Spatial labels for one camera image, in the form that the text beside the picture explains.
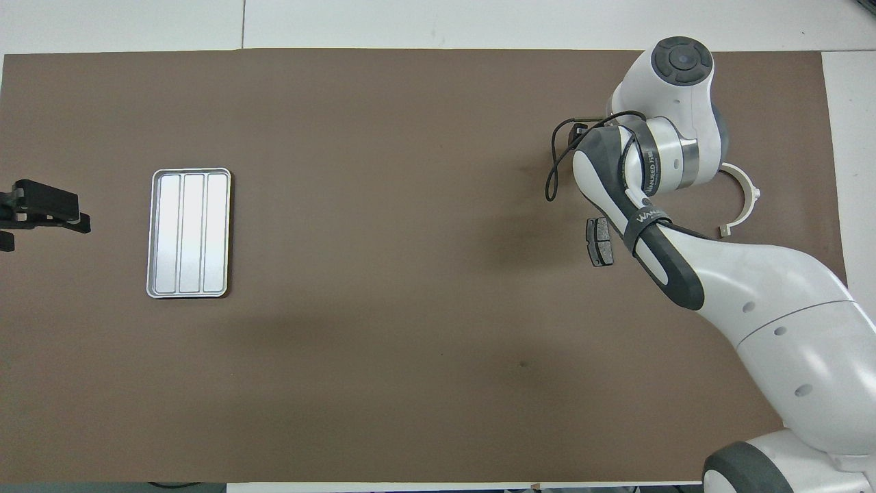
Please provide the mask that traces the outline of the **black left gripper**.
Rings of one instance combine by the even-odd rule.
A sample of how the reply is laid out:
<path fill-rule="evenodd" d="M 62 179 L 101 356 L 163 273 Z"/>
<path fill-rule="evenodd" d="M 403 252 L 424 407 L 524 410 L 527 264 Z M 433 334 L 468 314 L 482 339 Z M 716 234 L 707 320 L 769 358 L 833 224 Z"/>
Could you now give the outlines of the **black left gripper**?
<path fill-rule="evenodd" d="M 32 180 L 18 180 L 0 192 L 0 229 L 60 227 L 90 233 L 90 216 L 79 211 L 77 194 Z"/>

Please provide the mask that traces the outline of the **silver metal tray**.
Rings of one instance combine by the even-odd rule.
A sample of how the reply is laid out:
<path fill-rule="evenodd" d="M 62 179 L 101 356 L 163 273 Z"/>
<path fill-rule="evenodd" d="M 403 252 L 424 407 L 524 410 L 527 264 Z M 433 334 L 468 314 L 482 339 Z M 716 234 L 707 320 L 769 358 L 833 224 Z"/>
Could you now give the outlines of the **silver metal tray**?
<path fill-rule="evenodd" d="M 145 292 L 151 299 L 221 299 L 229 290 L 233 175 L 165 168 L 151 177 Z"/>

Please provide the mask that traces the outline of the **short dark brake pad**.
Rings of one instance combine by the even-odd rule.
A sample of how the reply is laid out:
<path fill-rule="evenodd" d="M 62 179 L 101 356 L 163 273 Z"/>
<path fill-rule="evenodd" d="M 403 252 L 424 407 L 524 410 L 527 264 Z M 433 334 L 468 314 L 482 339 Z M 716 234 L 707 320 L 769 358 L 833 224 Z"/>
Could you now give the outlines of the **short dark brake pad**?
<path fill-rule="evenodd" d="M 611 246 L 610 225 L 604 216 L 588 218 L 585 231 L 587 250 L 594 266 L 611 266 L 614 263 Z"/>

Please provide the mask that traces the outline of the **brown table mat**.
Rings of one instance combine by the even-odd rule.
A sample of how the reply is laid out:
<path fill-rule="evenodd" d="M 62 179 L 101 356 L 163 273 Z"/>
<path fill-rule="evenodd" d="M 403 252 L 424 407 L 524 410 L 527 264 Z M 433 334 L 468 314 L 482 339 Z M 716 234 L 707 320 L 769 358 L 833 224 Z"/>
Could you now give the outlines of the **brown table mat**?
<path fill-rule="evenodd" d="M 614 244 L 550 134 L 636 52 L 7 56 L 0 188 L 92 231 L 0 253 L 0 484 L 683 480 L 779 430 Z M 233 175 L 229 290 L 145 292 L 151 177 Z"/>

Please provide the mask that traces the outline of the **white semicircular bracket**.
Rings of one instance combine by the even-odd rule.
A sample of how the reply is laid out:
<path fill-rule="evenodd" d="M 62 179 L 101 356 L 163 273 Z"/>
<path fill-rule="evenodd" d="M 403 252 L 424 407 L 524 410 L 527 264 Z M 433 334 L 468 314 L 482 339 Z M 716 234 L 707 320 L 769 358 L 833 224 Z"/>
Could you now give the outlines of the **white semicircular bracket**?
<path fill-rule="evenodd" d="M 732 235 L 734 228 L 739 227 L 739 225 L 744 224 L 748 218 L 750 218 L 751 213 L 753 213 L 756 203 L 758 199 L 761 197 L 760 189 L 754 184 L 751 177 L 739 168 L 739 166 L 733 165 L 729 162 L 722 162 L 719 167 L 719 172 L 725 173 L 732 177 L 743 194 L 743 206 L 733 221 L 728 222 L 726 224 L 722 224 L 719 227 L 719 237 L 720 238 L 728 238 Z"/>

